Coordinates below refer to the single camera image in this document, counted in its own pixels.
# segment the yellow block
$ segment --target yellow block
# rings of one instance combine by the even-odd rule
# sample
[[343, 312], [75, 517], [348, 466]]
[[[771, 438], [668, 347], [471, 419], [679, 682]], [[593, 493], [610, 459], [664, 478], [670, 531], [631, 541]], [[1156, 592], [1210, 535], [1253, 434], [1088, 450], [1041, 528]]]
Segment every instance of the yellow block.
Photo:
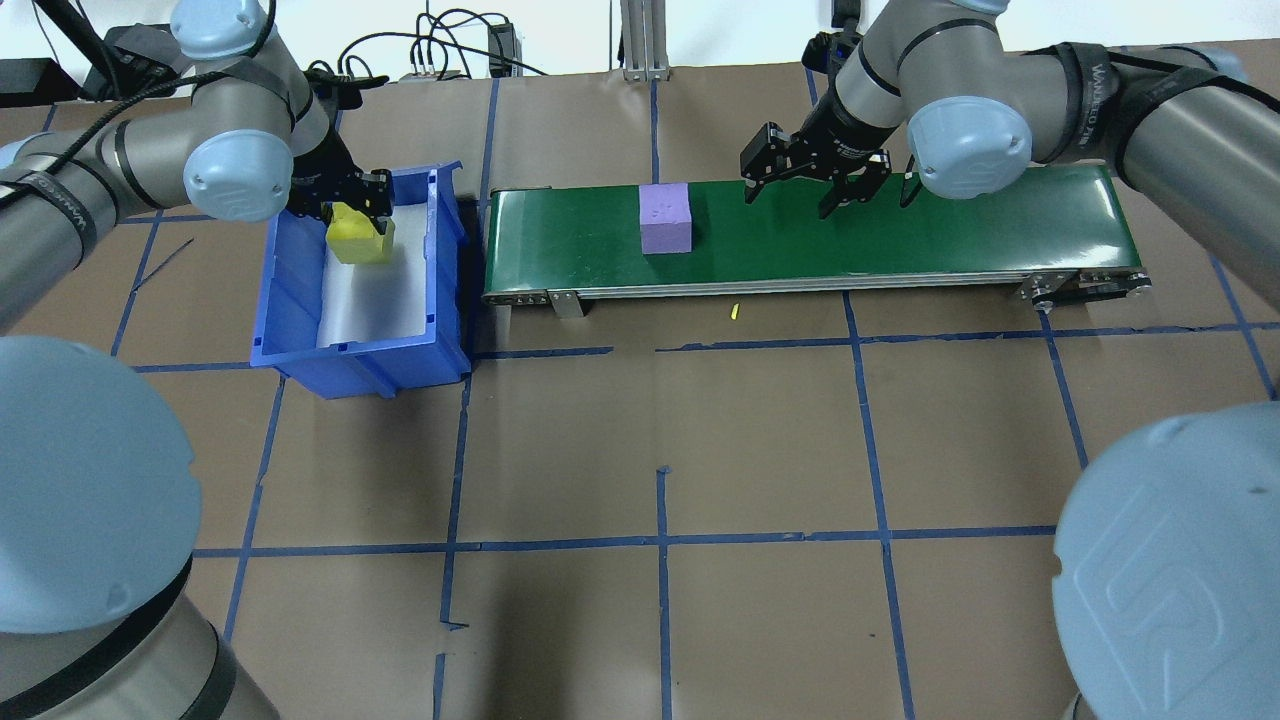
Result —
[[396, 223], [387, 220], [387, 234], [379, 233], [374, 222], [346, 202], [333, 204], [333, 220], [324, 240], [346, 265], [389, 263], [396, 236]]

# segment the plastic bin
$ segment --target plastic bin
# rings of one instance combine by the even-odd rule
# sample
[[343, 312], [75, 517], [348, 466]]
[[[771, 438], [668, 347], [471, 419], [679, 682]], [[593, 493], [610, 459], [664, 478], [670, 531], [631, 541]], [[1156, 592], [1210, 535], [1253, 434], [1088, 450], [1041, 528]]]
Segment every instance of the plastic bin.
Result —
[[[275, 368], [325, 398], [394, 397], [402, 388], [458, 382], [471, 369], [461, 348], [457, 305], [458, 246], [466, 242], [466, 232], [453, 196], [453, 170], [461, 167], [448, 163], [392, 172], [397, 208], [426, 204], [425, 332], [317, 347], [325, 265], [337, 259], [325, 245], [323, 223], [284, 211], [268, 227], [250, 365]], [[399, 228], [396, 242], [402, 242]]]

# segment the brown work surface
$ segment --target brown work surface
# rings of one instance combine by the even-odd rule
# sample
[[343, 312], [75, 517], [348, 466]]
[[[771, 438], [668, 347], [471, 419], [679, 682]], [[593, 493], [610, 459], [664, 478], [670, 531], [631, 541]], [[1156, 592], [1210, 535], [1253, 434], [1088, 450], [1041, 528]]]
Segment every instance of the brown work surface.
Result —
[[[1230, 47], [1280, 91], [1280, 42]], [[652, 182], [654, 142], [664, 182], [730, 179], [810, 102], [797, 64], [676, 68], [657, 118], [617, 73], [494, 87], [376, 90], [342, 133], [369, 167], [461, 159], [483, 200]], [[654, 719], [667, 676], [678, 720], [896, 720], [904, 680], [920, 720], [1047, 719], [1080, 454], [1280, 380], [1280, 329], [1245, 334], [1208, 256], [1121, 200], [1156, 290], [1055, 311], [1052, 343], [1007, 288], [483, 309], [467, 383], [323, 401], [244, 369], [264, 229], [211, 220], [116, 229], [18, 332], [115, 346], [174, 406], [206, 497], [188, 592], [287, 717]]]

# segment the purple foam cube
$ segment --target purple foam cube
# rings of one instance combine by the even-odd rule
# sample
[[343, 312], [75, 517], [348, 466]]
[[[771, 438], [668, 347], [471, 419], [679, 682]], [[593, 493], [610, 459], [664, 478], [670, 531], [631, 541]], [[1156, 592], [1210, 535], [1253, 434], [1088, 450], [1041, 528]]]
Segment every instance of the purple foam cube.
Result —
[[687, 182], [640, 186], [640, 250], [645, 255], [692, 252]]

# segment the conveyor belt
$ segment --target conveyor belt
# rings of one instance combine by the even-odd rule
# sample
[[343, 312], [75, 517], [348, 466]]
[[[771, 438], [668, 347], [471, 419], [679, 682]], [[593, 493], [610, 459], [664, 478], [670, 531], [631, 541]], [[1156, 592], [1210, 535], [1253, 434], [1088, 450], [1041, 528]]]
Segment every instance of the conveyor belt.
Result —
[[900, 184], [895, 176], [870, 202], [819, 220], [822, 183], [776, 183], [753, 205], [742, 201], [740, 182], [690, 183], [694, 251], [652, 256], [640, 252], [636, 186], [497, 192], [485, 300], [562, 311], [561, 300], [571, 307], [577, 299], [1021, 283], [1032, 275], [1057, 290], [1142, 272], [1105, 168], [1036, 168], [997, 195], [952, 201], [922, 192], [906, 209]]

